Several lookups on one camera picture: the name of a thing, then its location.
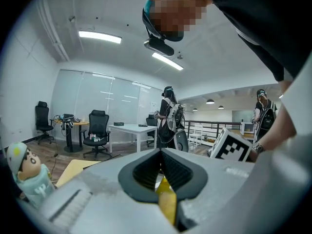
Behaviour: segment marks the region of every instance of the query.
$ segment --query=desk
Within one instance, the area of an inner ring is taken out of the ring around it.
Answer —
[[[81,173],[83,171],[83,168],[87,166],[92,166],[94,164],[99,163],[100,161],[88,161],[88,160],[79,160],[79,159],[73,159],[70,161],[62,175],[60,176],[58,182],[56,183],[57,187],[60,187],[61,185],[65,184],[69,180],[71,180],[73,177],[75,177],[77,174]]]
[[[147,127],[139,127],[138,124],[124,124],[123,126],[114,126],[108,125],[108,130],[116,129],[118,131],[122,131],[125,133],[130,133],[136,135],[136,151],[141,152],[141,134],[148,133],[155,130],[154,136],[154,148],[156,148],[157,141],[157,127],[155,126],[147,126]],[[109,137],[109,150],[112,153],[112,135]]]
[[[63,121],[62,120],[55,120],[56,124],[62,124]],[[64,151],[68,152],[68,153],[76,153],[76,152],[80,152],[83,147],[82,147],[82,140],[81,140],[81,126],[86,126],[89,125],[89,122],[74,122],[74,126],[79,126],[79,145],[73,145],[72,142],[72,129],[70,127],[68,127],[68,125],[66,125],[66,146],[64,147]]]
[[[242,138],[246,140],[254,140],[254,134],[244,134],[242,135],[239,130],[230,130],[233,133],[236,133],[237,135],[241,136]]]

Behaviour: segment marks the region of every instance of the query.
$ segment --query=white desk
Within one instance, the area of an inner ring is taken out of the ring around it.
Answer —
[[[154,148],[156,148],[157,127],[154,127],[154,126],[139,127],[138,124],[124,124],[123,126],[108,125],[108,130],[111,131],[112,129],[116,129],[118,131],[136,135],[136,151],[137,152],[141,152],[141,134],[148,133],[148,132],[155,130]],[[109,151],[110,153],[113,151],[111,136],[109,137]]]

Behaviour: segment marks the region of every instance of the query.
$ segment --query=black office chair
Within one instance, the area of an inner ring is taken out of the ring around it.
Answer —
[[[187,135],[184,129],[178,129],[175,137],[175,149],[183,151],[183,152],[189,152],[189,143],[187,140]]]
[[[83,133],[83,144],[87,146],[92,146],[91,151],[86,152],[83,154],[83,157],[85,158],[86,154],[95,154],[95,159],[97,159],[98,154],[106,154],[109,155],[109,157],[112,157],[110,153],[106,153],[105,151],[108,151],[107,148],[103,147],[103,145],[106,145],[109,142],[109,134],[110,131],[106,130],[106,126],[109,120],[109,115],[105,114],[105,111],[99,111],[99,110],[93,110],[91,114],[89,114],[89,133],[88,138],[86,138],[85,132],[86,130],[82,130],[81,133]],[[94,142],[90,139],[90,134],[94,134],[97,137],[100,138],[100,141]]]
[[[40,144],[40,141],[43,139],[47,139],[50,141],[50,139],[54,139],[54,137],[50,136],[47,131],[51,131],[54,129],[52,126],[53,120],[50,120],[50,125],[49,125],[49,108],[46,102],[39,101],[38,106],[35,107],[35,112],[36,112],[36,129],[39,131],[43,132],[43,135],[37,137],[36,139],[38,140],[38,145]]]
[[[146,118],[146,123],[148,126],[156,127],[157,126],[157,119],[148,117],[148,118]],[[155,137],[155,131],[148,132],[147,136],[154,138]],[[155,139],[147,140],[146,141],[147,147],[149,147],[149,145],[154,143],[154,142],[155,142]]]

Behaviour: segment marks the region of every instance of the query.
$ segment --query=backpack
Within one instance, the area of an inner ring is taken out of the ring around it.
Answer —
[[[184,129],[183,126],[183,119],[184,119],[184,112],[183,108],[180,104],[175,104],[170,101],[169,98],[164,98],[169,105],[170,105],[170,113],[167,115],[167,125],[169,130],[176,133],[176,131],[180,128]]]
[[[262,110],[260,112],[259,121],[255,123],[255,132],[253,136],[253,143],[255,144],[257,141],[259,141],[272,127],[274,121],[275,121],[275,104],[272,101],[271,106],[264,108],[262,107]]]
[[[275,121],[275,113],[274,113],[275,104],[273,101],[271,101],[271,106],[267,108],[263,108],[260,112],[260,129],[268,131],[274,121]]]

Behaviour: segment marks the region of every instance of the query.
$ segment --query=cartoon figure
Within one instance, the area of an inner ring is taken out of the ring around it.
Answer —
[[[7,161],[14,181],[25,193],[29,202],[38,208],[44,199],[54,191],[49,169],[41,164],[38,156],[22,142],[9,146]]]

